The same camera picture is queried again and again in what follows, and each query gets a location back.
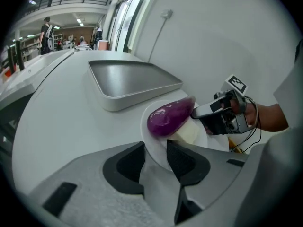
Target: white counter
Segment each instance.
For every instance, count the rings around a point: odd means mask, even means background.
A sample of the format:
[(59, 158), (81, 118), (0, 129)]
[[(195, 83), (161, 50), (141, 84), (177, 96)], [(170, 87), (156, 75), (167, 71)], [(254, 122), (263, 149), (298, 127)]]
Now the white counter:
[[(42, 180), (71, 160), (117, 145), (142, 140), (140, 118), (153, 101), (177, 100), (182, 90), (118, 112), (104, 110), (87, 82), (90, 60), (137, 60), (112, 51), (77, 52), (43, 81), (20, 119), (12, 156), (16, 189), (29, 194)], [(226, 136), (212, 136), (208, 147), (228, 150)]]
[(34, 93), (48, 74), (73, 53), (74, 50), (52, 52), (24, 63), (25, 69), (11, 75), (0, 90), (0, 110)]

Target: black cable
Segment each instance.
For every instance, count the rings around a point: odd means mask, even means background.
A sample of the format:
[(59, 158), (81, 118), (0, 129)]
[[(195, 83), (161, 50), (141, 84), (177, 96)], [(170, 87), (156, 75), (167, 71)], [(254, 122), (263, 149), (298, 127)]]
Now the black cable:
[[(249, 137), (248, 137), (246, 140), (244, 140), (242, 143), (246, 142), (250, 137), (252, 137), (253, 134), (256, 132), (256, 129), (257, 129), (257, 128), (255, 128), (255, 130), (254, 130), (254, 132), (251, 134), (251, 136), (249, 136)], [(232, 148), (232, 149), (231, 149), (231, 152), (232, 152), (234, 149), (236, 149), (240, 144), (238, 144), (238, 145), (236, 145), (234, 148)]]
[(162, 31), (162, 29), (163, 29), (163, 27), (164, 27), (166, 21), (167, 21), (167, 18), (164, 19), (164, 22), (163, 22), (163, 24), (162, 24), (162, 26), (161, 26), (161, 29), (160, 29), (160, 31), (159, 31), (159, 33), (158, 33), (158, 35), (157, 35), (156, 40), (155, 40), (155, 43), (153, 44), (153, 47), (152, 47), (152, 49), (151, 49), (150, 57), (149, 57), (149, 59), (148, 59), (148, 61), (147, 61), (148, 63), (150, 63), (150, 60), (151, 60), (151, 58), (152, 58), (153, 50), (155, 49), (156, 43), (157, 43), (157, 41), (158, 41), (158, 38), (159, 38), (159, 36), (160, 36), (160, 33), (161, 33), (161, 31)]
[(256, 143), (259, 143), (260, 140), (261, 140), (261, 137), (262, 137), (262, 127), (261, 127), (261, 120), (260, 120), (260, 115), (258, 114), (258, 121), (260, 123), (260, 138), (258, 141), (256, 141), (255, 143), (252, 143), (245, 151), (247, 151), (252, 145), (256, 144)]
[(232, 148), (231, 149), (231, 152), (234, 150), (234, 149), (236, 149), (239, 145), (241, 145), (241, 144), (243, 144), (244, 142), (246, 142), (250, 137), (252, 137), (253, 136), (253, 134), (256, 132), (256, 129), (257, 129), (257, 125), (256, 125), (256, 127), (255, 127), (255, 130), (254, 130), (254, 132), (246, 139), (246, 140), (244, 140), (243, 142), (241, 142), (240, 144), (238, 144), (238, 145), (236, 145), (234, 148)]

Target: glass door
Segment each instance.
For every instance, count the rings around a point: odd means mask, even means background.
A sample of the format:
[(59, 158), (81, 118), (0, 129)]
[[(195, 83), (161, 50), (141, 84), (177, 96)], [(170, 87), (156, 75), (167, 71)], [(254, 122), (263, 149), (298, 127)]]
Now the glass door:
[(113, 29), (114, 29), (114, 24), (115, 24), (115, 20), (117, 17), (117, 13), (118, 13), (118, 9), (115, 9), (112, 21), (110, 22), (109, 33), (108, 33), (108, 38), (107, 38), (107, 40), (109, 41), (109, 46), (110, 46), (110, 41), (112, 39), (112, 34), (113, 34)]
[(144, 16), (145, 11), (146, 11), (148, 5), (150, 4), (150, 2), (151, 2), (151, 0), (143, 0), (143, 3), (138, 12), (137, 18), (135, 19), (134, 25), (131, 28), (129, 38), (128, 39), (126, 38), (128, 53), (131, 53), (131, 51), (133, 50), (134, 42), (137, 39), (139, 25), (142, 22), (143, 16)]
[(122, 20), (120, 32), (117, 38), (116, 51), (123, 52), (129, 25), (134, 13), (139, 5), (140, 0), (129, 0), (129, 8), (127, 9), (124, 19)]
[(120, 5), (117, 17), (115, 18), (115, 23), (112, 29), (111, 38), (110, 38), (110, 46), (109, 49), (112, 51), (116, 50), (117, 41), (121, 32), (122, 21), (124, 20), (126, 11), (129, 7), (130, 0), (123, 1)]

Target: wire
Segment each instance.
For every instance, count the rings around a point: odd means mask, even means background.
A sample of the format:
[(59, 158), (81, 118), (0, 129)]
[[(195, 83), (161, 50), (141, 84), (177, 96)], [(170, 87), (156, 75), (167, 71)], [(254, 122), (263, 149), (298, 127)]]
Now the wire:
[[(255, 108), (255, 110), (256, 110), (256, 119), (255, 119), (255, 124), (254, 124), (254, 125), (257, 127), (257, 125), (258, 125), (258, 106), (257, 106), (257, 104), (255, 103), (255, 101), (254, 101), (251, 97), (245, 96), (245, 98), (248, 99), (248, 100), (252, 103), (252, 105), (254, 106), (254, 108)], [(252, 135), (256, 132), (256, 127), (250, 131), (250, 133), (248, 134), (248, 136), (245, 138), (244, 141), (242, 141), (240, 144), (238, 144), (238, 145), (236, 145), (234, 148), (232, 148), (232, 149), (231, 149), (231, 152), (232, 152), (234, 149), (236, 149), (238, 146), (240, 146), (240, 145), (242, 145), (244, 142), (246, 142), (250, 137), (252, 137)]]
[(158, 35), (157, 35), (156, 40), (155, 40), (155, 43), (153, 44), (153, 47), (152, 47), (152, 49), (151, 49), (150, 57), (148, 58), (148, 61), (147, 61), (148, 63), (149, 63), (150, 60), (151, 60), (153, 50), (155, 49), (156, 43), (157, 43), (158, 38), (159, 38), (159, 36), (160, 36), (160, 34), (161, 34), (161, 31), (162, 31), (162, 29), (163, 29), (163, 27), (164, 27), (164, 25), (165, 25), (165, 23), (166, 23), (166, 20), (167, 20), (167, 18), (164, 19), (164, 22), (163, 22), (163, 24), (162, 24), (162, 26), (161, 26), (161, 29), (160, 29), (160, 31), (159, 31), (159, 33), (158, 33)]
[(259, 143), (260, 140), (261, 140), (261, 137), (262, 137), (262, 127), (261, 127), (261, 120), (260, 120), (259, 114), (258, 114), (258, 122), (259, 122), (259, 124), (260, 124), (260, 138), (259, 138), (259, 140), (256, 141), (255, 143), (252, 143), (245, 151), (247, 151), (252, 145), (254, 145), (254, 144), (256, 144), (256, 143)]

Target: red object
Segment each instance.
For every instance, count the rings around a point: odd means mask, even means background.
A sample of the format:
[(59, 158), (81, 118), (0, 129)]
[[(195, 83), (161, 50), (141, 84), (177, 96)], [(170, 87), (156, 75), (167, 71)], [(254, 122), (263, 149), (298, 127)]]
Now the red object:
[(11, 71), (8, 70), (7, 72), (5, 72), (5, 76), (10, 77), (11, 76)]
[(107, 40), (99, 41), (99, 50), (100, 51), (108, 50), (108, 41)]

